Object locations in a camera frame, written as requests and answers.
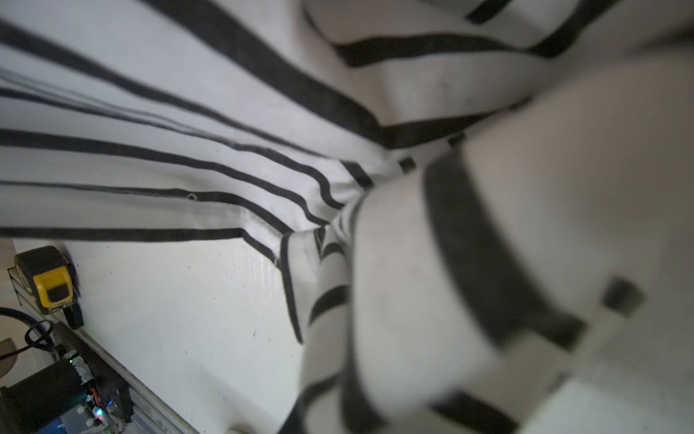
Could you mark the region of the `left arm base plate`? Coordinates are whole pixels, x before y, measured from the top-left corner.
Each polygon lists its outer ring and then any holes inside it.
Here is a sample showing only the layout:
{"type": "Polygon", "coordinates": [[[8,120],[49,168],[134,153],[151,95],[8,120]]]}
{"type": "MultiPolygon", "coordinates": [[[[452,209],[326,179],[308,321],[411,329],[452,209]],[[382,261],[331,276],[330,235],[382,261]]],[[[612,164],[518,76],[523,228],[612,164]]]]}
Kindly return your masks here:
{"type": "Polygon", "coordinates": [[[79,407],[104,433],[123,432],[135,413],[130,386],[117,371],[95,354],[72,351],[1,388],[1,432],[37,433],[79,407]]]}

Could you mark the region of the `black white striped tank top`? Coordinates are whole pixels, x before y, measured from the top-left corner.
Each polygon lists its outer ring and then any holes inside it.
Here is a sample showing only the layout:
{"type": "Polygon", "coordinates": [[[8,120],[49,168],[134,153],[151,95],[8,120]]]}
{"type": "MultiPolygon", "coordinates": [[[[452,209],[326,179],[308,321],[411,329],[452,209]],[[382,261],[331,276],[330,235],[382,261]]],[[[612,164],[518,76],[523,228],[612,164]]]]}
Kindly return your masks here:
{"type": "Polygon", "coordinates": [[[693,298],[690,1],[5,1],[1,233],[242,239],[287,433],[514,433],[693,298]]]}

